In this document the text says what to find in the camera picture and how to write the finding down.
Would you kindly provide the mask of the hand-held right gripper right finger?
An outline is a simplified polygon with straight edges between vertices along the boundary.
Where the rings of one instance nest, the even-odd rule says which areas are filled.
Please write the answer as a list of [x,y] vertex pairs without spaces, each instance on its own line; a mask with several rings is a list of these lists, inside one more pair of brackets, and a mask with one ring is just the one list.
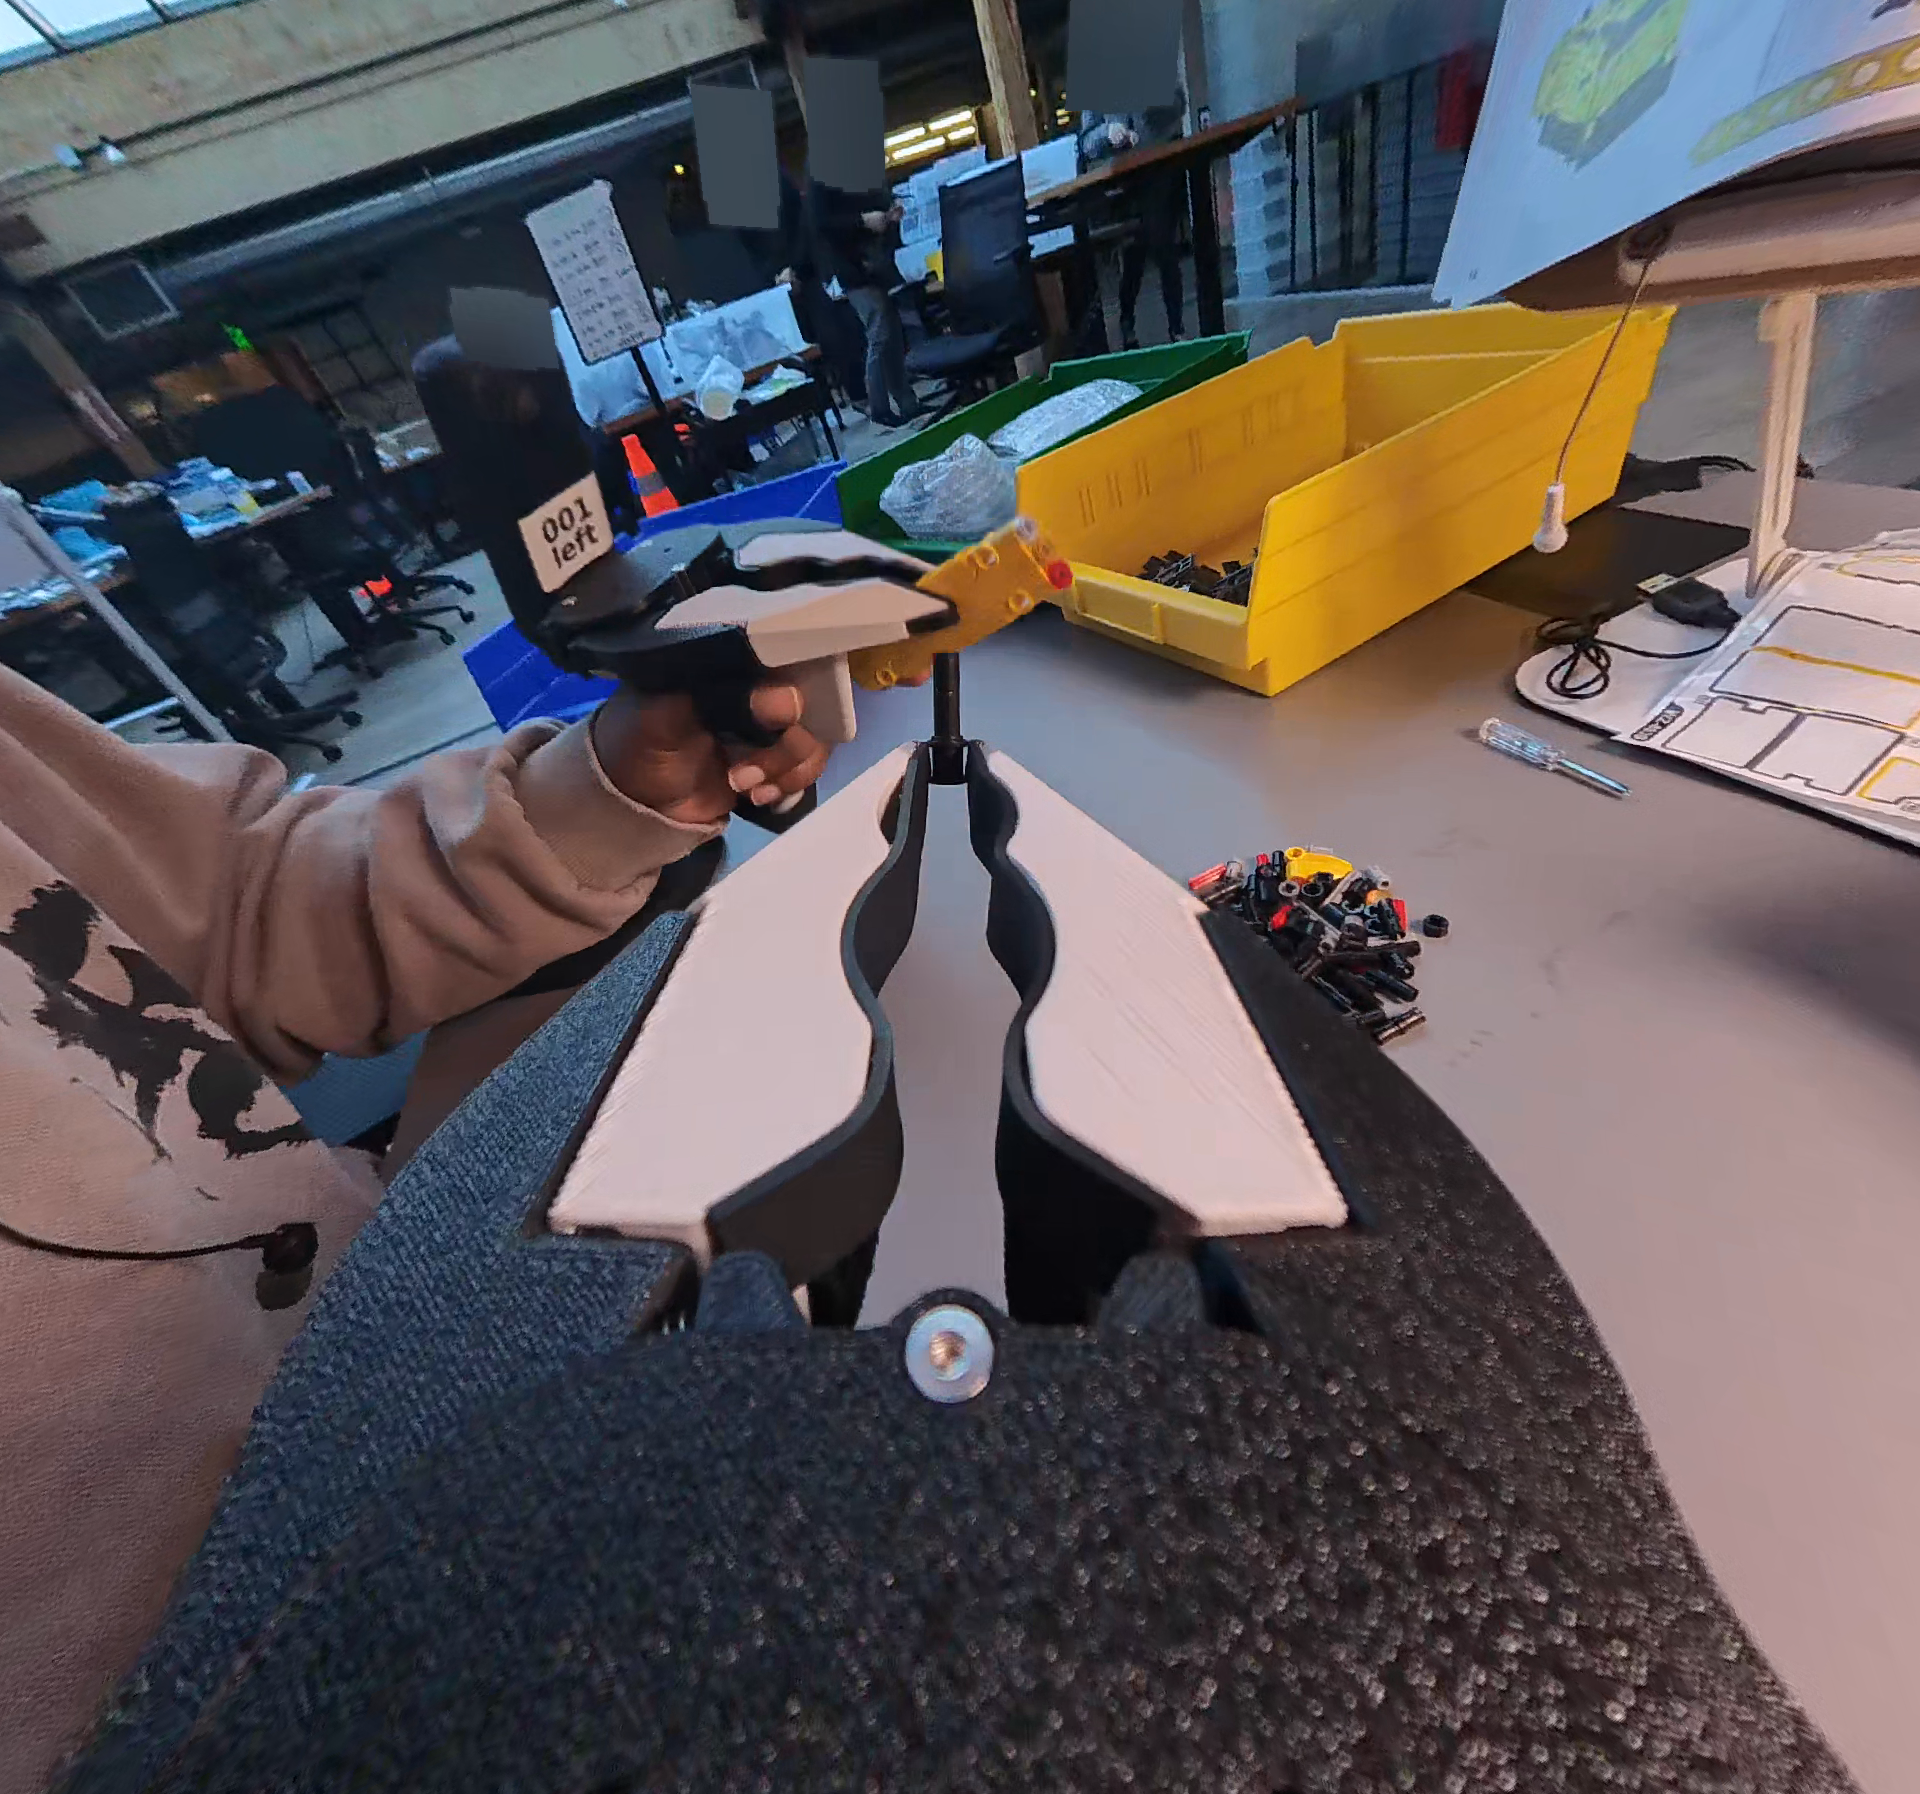
[[1143,1257],[1346,1231],[1351,1200],[1275,1060],[1283,966],[981,741],[970,837],[1020,999],[995,1139],[1007,1318],[1090,1325]]

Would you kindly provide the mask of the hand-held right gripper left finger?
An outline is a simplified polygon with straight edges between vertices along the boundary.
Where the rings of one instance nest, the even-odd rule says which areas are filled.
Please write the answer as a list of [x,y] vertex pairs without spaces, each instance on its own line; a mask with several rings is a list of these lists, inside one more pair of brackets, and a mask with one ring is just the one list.
[[901,1188],[896,975],[928,847],[928,755],[893,747],[725,871],[673,947],[562,1156],[551,1236],[766,1257],[856,1325]]

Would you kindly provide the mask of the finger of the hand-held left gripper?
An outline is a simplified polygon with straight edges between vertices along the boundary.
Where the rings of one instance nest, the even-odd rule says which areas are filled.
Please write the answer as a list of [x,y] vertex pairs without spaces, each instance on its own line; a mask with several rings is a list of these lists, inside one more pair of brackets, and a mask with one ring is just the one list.
[[893,581],[924,586],[928,564],[877,544],[866,535],[748,535],[733,544],[738,586],[748,588],[798,588],[798,586],[856,586]]
[[755,717],[755,695],[786,675],[798,686],[798,729],[842,747],[856,736],[850,658],[950,630],[952,619],[958,602],[916,581],[725,586],[658,619],[658,668],[721,741],[775,741],[775,729]]

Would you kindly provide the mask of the yellow perforated brick beam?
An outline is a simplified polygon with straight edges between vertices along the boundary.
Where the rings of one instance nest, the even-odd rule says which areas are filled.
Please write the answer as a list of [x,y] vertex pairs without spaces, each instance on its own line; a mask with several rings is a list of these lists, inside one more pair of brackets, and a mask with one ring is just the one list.
[[859,692],[928,681],[931,658],[970,651],[1064,594],[1045,586],[1045,558],[1057,551],[1064,558],[1045,527],[1015,516],[958,546],[950,564],[931,564],[916,586],[924,610],[904,619],[904,634],[850,651],[850,681]]

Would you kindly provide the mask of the instruction booklet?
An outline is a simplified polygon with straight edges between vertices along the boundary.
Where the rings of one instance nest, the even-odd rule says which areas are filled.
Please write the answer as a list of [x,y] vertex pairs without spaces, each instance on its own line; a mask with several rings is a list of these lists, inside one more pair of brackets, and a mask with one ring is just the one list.
[[1439,301],[1913,261],[1920,0],[1504,0]]

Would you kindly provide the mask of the person's left hand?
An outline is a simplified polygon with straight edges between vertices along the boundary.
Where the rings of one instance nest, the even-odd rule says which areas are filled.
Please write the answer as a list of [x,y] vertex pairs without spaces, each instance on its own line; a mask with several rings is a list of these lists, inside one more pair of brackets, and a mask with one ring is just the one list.
[[831,741],[804,729],[804,692],[764,681],[748,692],[758,741],[716,736],[679,692],[622,686],[589,721],[604,777],[637,804],[705,827],[748,812],[792,812],[831,771]]

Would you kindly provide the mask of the crumpled clear plastic bag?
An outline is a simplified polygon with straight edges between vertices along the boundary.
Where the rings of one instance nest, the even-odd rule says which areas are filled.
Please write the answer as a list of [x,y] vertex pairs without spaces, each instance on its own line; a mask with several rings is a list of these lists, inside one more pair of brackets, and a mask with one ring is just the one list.
[[912,544],[979,544],[1020,516],[1020,468],[981,436],[958,436],[950,452],[904,461],[877,507]]

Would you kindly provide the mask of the blue plastic bin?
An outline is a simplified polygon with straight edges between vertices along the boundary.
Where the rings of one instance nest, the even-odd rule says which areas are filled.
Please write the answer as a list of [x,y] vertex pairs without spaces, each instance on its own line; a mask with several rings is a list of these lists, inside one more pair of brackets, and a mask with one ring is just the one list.
[[[825,525],[842,527],[842,479],[844,461],[813,461],[804,472],[755,479],[738,492],[721,492],[712,500],[648,511],[639,535],[613,536],[622,551],[629,551],[639,536],[687,535],[704,525]],[[498,627],[479,648],[466,648],[466,675],[479,681],[488,712],[498,729],[557,717],[579,721],[613,692],[612,675],[579,675],[541,658],[519,627]]]

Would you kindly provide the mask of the pile of small connector pins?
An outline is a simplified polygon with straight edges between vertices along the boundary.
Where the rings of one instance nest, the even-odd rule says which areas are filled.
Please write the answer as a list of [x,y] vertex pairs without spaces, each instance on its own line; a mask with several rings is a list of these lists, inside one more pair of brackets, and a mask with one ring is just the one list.
[[1188,898],[1239,919],[1299,983],[1380,1045],[1427,1027],[1421,966],[1426,947],[1455,920],[1421,911],[1380,868],[1333,847],[1270,847],[1193,871]]

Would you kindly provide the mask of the handwritten sign on stand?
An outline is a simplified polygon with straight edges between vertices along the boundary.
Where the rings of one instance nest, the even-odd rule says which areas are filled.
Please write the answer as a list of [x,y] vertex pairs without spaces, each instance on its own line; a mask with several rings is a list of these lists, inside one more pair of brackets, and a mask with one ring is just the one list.
[[551,340],[576,411],[589,428],[613,428],[659,406],[659,313],[613,213],[612,178],[549,200],[526,213],[551,288]]

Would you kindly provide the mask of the flat bubble wrap bag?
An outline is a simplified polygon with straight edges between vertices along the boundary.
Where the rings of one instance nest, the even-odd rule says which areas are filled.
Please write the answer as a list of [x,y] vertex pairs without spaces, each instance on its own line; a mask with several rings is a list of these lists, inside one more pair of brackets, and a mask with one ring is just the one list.
[[1143,398],[1143,386],[1133,379],[1088,379],[1088,386],[1069,386],[1069,389],[1057,389],[1045,394],[1042,406],[1020,411],[1015,421],[1003,421],[986,439],[995,455],[1025,468],[1127,411],[1135,411]]

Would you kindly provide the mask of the green plastic bin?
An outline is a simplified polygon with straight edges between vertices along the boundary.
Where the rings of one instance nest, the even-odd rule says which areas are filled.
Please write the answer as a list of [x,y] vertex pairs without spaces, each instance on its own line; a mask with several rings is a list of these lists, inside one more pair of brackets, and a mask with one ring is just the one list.
[[937,414],[931,426],[901,436],[896,448],[866,455],[866,461],[850,461],[842,478],[833,478],[833,500],[842,500],[842,525],[850,535],[866,535],[877,544],[893,544],[924,564],[942,564],[964,546],[964,536],[912,536],[901,535],[884,507],[879,507],[879,492],[896,479],[901,468],[916,468],[916,461],[931,461],[942,455],[952,439],[964,436],[1001,436],[1007,421],[1031,414],[1031,411],[1045,411],[1051,398],[1059,398],[1064,389],[1079,389],[1079,386],[1133,386],[1135,394],[1123,398],[1111,414],[1103,421],[1088,421],[1079,428],[1059,436],[1059,439],[1045,439],[1031,452],[1045,455],[1057,448],[1069,448],[1073,436],[1096,436],[1127,414],[1143,414],[1202,379],[1218,379],[1229,368],[1239,368],[1251,358],[1251,327],[1239,334],[1218,334],[1218,340],[1188,340],[1188,341],[1158,341],[1158,348],[1127,348],[1127,351],[1096,351],[1096,358],[1064,358],[1057,362],[1045,379],[1015,379],[964,411],[950,411]]

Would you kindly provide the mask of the background work table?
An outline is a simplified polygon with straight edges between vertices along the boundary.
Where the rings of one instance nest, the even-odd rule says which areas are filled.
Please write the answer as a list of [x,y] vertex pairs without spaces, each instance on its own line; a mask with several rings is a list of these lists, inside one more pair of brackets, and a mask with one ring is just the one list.
[[1198,305],[1198,334],[1218,340],[1226,334],[1226,261],[1218,261],[1218,197],[1216,197],[1216,163],[1251,150],[1253,136],[1275,132],[1283,116],[1294,116],[1299,101],[1270,101],[1258,112],[1209,121],[1198,132],[1127,150],[1115,161],[1090,163],[1088,174],[1031,197],[1025,213],[1031,229],[1059,229],[1059,224],[1088,224],[1103,200],[1123,197],[1143,174],[1177,174],[1188,197],[1188,244],[1193,244],[1193,305]]

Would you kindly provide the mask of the yellow plastic parts bin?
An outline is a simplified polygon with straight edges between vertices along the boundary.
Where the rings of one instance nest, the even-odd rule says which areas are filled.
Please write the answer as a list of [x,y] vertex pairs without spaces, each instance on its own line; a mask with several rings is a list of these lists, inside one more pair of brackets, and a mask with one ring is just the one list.
[[[1337,323],[1020,468],[1069,627],[1275,695],[1618,492],[1677,305]],[[1135,581],[1258,558],[1251,602]]]

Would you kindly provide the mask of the wooden support post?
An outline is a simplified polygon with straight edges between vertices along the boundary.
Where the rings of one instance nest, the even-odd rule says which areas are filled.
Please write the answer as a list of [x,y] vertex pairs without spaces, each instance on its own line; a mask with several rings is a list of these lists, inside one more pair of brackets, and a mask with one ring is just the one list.
[[971,29],[986,72],[1001,154],[1025,154],[1042,142],[1042,105],[1020,29],[1020,0],[971,0]]

